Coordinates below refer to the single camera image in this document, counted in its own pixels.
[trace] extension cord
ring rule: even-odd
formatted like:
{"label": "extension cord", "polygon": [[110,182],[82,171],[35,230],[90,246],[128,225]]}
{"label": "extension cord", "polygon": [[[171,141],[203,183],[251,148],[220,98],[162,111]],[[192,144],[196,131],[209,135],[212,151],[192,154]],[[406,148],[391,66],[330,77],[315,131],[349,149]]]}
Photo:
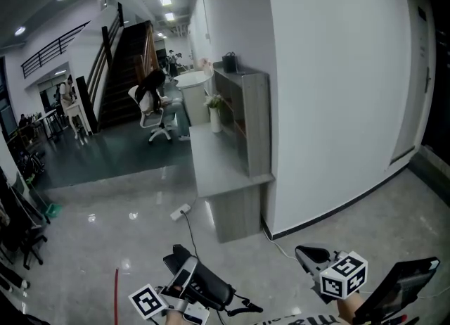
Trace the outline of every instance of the extension cord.
{"label": "extension cord", "polygon": [[182,205],[180,208],[175,210],[172,214],[170,214],[170,217],[172,220],[177,221],[180,217],[183,216],[183,211],[185,214],[187,214],[191,210],[191,207],[188,204]]}

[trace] green dustpan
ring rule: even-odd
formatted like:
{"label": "green dustpan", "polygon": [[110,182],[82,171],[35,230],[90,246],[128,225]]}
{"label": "green dustpan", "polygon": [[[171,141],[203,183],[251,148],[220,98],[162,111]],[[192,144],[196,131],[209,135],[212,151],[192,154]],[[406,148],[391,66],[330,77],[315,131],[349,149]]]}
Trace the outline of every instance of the green dustpan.
{"label": "green dustpan", "polygon": [[61,205],[52,203],[47,208],[45,215],[47,215],[48,217],[57,217],[62,208],[63,207]]}

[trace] white door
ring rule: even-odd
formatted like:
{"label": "white door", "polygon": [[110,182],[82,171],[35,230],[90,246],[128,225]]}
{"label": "white door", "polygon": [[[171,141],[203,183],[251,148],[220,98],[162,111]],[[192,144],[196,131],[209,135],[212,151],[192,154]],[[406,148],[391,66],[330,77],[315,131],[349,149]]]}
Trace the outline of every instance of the white door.
{"label": "white door", "polygon": [[428,22],[425,11],[420,7],[418,7],[416,16],[418,41],[413,42],[413,56],[417,53],[417,50],[418,56],[411,63],[408,99],[397,145],[392,154],[391,164],[414,150],[414,140],[416,139],[425,102],[425,93],[428,87]]}

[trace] white vase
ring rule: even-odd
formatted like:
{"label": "white vase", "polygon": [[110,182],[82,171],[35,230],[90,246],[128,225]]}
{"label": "white vase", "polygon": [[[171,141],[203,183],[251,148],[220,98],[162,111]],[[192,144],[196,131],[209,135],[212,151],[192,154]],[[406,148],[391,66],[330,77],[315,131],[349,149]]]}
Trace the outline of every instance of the white vase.
{"label": "white vase", "polygon": [[222,125],[220,123],[219,111],[216,108],[210,108],[210,118],[211,118],[211,131],[212,132],[222,131]]}

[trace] white office chair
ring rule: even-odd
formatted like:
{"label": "white office chair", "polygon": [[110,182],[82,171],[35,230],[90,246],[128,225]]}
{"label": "white office chair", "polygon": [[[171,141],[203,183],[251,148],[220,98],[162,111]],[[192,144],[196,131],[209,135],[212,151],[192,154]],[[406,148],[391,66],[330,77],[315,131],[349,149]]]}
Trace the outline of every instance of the white office chair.
{"label": "white office chair", "polygon": [[[129,91],[128,94],[129,96],[134,100],[135,103],[138,104],[138,102],[136,101],[136,90],[137,90],[138,86],[136,85],[135,87],[132,87]],[[172,130],[172,126],[168,125],[165,126],[164,125],[164,121],[170,123],[174,120],[175,118],[175,114],[171,114],[171,115],[164,115],[164,108],[160,109],[160,113],[151,113],[150,115],[146,115],[144,113],[141,112],[141,122],[140,122],[140,126],[143,129],[148,129],[150,127],[154,127],[154,129],[152,129],[151,133],[152,136],[149,138],[148,142],[152,143],[153,139],[161,134],[164,134],[167,137],[167,140],[171,141],[172,138],[169,135],[169,131]]]}

